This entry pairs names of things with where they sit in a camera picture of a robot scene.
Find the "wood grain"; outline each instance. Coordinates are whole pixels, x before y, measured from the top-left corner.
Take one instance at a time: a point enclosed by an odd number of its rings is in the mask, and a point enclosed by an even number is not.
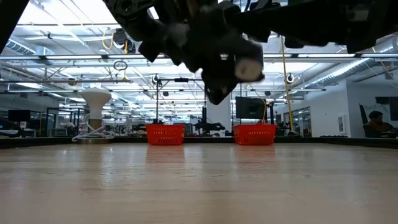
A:
[[[0,223],[396,223],[398,151],[327,144],[0,151]]]

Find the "monitor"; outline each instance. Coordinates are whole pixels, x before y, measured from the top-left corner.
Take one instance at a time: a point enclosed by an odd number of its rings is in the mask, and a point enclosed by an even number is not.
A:
[[[236,100],[236,118],[262,119],[266,105],[260,98],[239,97]]]
[[[390,119],[398,121],[398,97],[390,97]]]
[[[9,110],[8,120],[12,122],[30,121],[30,110]]]

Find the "red plastic basket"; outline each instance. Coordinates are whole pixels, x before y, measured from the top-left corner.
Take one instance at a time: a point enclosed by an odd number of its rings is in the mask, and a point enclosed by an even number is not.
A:
[[[148,143],[156,146],[178,146],[184,140],[182,124],[147,124]]]
[[[246,146],[274,143],[276,124],[240,124],[234,126],[235,142]]]

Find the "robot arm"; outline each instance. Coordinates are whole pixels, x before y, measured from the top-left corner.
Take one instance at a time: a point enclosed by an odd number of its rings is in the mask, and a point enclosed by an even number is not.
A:
[[[355,53],[398,30],[393,0],[289,0],[282,7],[258,0],[244,11],[231,1],[104,0],[139,52],[153,62],[160,53],[191,72],[202,68],[205,93],[219,104],[238,83],[264,78],[261,46],[243,37],[267,42],[271,31],[285,36],[285,46],[347,45]],[[148,13],[154,8],[159,18]]]

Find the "wall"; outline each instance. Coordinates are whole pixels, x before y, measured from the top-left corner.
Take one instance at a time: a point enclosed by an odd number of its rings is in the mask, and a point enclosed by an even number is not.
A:
[[[352,138],[365,137],[359,104],[364,106],[367,115],[374,110],[380,111],[384,114],[383,120],[385,122],[394,127],[398,126],[397,121],[390,120],[389,105],[376,104],[376,97],[398,96],[398,82],[396,80],[386,80],[383,75],[380,75],[359,83],[347,81],[347,91]]]
[[[327,86],[326,91],[309,92],[304,100],[295,100],[292,103],[292,111],[310,107],[312,137],[344,135],[338,129],[338,116],[346,114],[346,130],[350,137],[348,119],[348,99],[346,81],[339,82],[336,86]],[[278,114],[289,112],[287,105],[277,105],[274,108]]]

